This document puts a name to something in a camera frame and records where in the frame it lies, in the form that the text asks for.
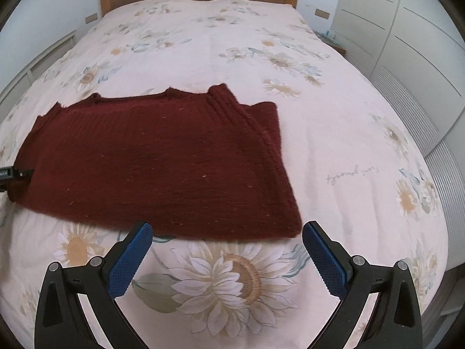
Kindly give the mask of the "dark red knitted sweater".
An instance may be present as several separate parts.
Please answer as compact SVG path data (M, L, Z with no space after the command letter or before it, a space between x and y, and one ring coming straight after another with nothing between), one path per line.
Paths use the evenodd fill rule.
M302 228L277 106L242 104L224 84L55 105L14 165L34 173L9 185L9 199L68 221L146 221L157 236L199 240L280 240Z

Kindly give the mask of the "pink floral bedspread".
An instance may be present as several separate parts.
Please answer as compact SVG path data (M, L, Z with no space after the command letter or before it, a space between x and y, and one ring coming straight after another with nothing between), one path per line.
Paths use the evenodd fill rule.
M291 7L147 0L104 17L23 93L1 123L12 163L42 116L95 147L158 148L138 184L149 221L196 228L287 220L294 194L349 253L405 261L421 310L448 256L445 216L411 135L382 94ZM118 304L150 348L305 348L335 309L300 237L155 238Z

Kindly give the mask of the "wooden nightstand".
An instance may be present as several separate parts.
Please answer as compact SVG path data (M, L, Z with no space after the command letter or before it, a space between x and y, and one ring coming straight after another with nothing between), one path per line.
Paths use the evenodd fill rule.
M315 32L315 34L319 38L319 40L321 40L321 42L324 42L324 44L332 47L340 55L342 55L343 57L346 55L347 50L341 44L339 44L336 40L320 32Z

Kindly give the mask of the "white wardrobe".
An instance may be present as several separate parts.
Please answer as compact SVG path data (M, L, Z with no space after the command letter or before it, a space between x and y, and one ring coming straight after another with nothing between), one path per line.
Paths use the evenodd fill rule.
M434 179L449 268L464 263L464 39L438 0L339 0L330 36L403 121Z

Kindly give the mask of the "left wall socket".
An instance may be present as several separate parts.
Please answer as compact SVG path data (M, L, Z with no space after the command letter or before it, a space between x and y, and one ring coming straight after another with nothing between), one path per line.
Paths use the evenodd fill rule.
M85 18L85 23L86 24L89 24L89 23L92 23L93 21L97 21L98 20L98 14L97 13L93 13L92 15L89 15Z

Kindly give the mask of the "wall socket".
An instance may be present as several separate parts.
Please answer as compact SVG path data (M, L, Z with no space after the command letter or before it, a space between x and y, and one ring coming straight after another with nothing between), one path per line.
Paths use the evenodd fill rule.
M85 18L85 23L86 24L89 24L89 23L92 23L93 21L97 21L98 20L98 14L97 13L93 13L92 15L89 15Z
M329 12L326 12L325 10L320 10L320 9L316 9L314 11L314 15L316 17L320 17L320 18L323 18L325 20L328 20L330 18L330 13Z

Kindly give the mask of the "right wall socket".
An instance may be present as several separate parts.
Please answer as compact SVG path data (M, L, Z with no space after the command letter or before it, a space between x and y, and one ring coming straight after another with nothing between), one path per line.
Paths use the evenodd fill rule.
M326 12L325 10L320 10L320 9L316 9L314 11L314 15L316 17L320 17L320 18L323 18L325 20L328 20L330 18L330 13L329 12Z

